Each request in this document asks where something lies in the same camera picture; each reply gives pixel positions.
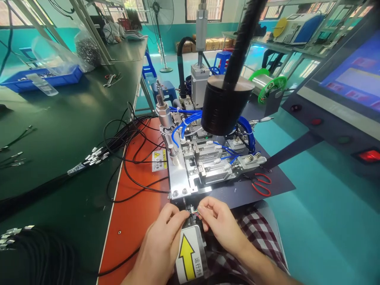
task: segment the yellow arrow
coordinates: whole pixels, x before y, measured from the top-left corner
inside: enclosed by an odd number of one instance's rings
[[[195,251],[189,244],[189,241],[187,240],[186,236],[183,235],[182,243],[181,243],[181,249],[179,251],[179,257],[183,260],[183,267],[185,268],[185,274],[187,281],[195,278],[195,270],[194,270],[194,264],[193,264],[193,258],[191,255]]]

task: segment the solder wire spool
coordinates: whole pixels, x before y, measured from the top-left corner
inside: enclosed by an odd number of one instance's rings
[[[288,81],[285,76],[270,77],[268,69],[265,68],[256,70],[248,80],[255,85],[253,93],[258,94],[257,101],[260,104],[265,104],[270,92],[277,89],[284,91]]]

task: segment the green work surface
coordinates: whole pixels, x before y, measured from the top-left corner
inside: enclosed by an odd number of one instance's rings
[[[120,119],[127,102],[134,102],[145,48],[146,39],[108,46],[117,60],[114,65],[84,74],[78,84],[57,87],[59,94],[53,97],[41,91],[17,94],[0,90],[0,104],[11,109],[0,113],[0,146],[18,137],[29,125],[36,128],[9,150],[0,152],[0,160],[20,151],[24,152],[20,158],[31,160],[23,166],[0,170],[0,199],[64,174],[103,141],[106,123]],[[117,71],[123,78],[111,88],[104,88],[104,76]],[[111,125],[107,136],[111,137],[117,127],[118,122]],[[27,225],[52,229],[78,253],[81,273],[76,283],[95,284],[112,208],[106,199],[106,186],[119,165],[120,160],[109,158],[78,174],[47,198],[2,222],[0,234]],[[19,258],[15,251],[0,252],[0,284],[26,284],[22,279],[27,269]]]

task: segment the blue machine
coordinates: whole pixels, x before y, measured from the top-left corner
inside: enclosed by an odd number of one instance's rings
[[[276,29],[284,29],[279,36],[274,38],[275,42],[289,45],[306,44],[312,35],[322,23],[325,15],[322,13],[314,14],[292,14],[287,17],[286,21],[279,21]]]

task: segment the plaid shirt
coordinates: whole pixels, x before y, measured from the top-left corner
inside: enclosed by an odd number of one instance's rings
[[[284,255],[281,252],[271,227],[254,206],[250,207],[247,214],[237,220],[237,224],[255,248],[269,257],[281,270],[289,274]],[[252,277],[248,274],[248,271],[240,265],[235,257],[224,249],[206,251],[206,257],[207,265],[210,270],[210,274],[208,275],[230,272],[234,275],[238,275],[250,284],[255,284]]]

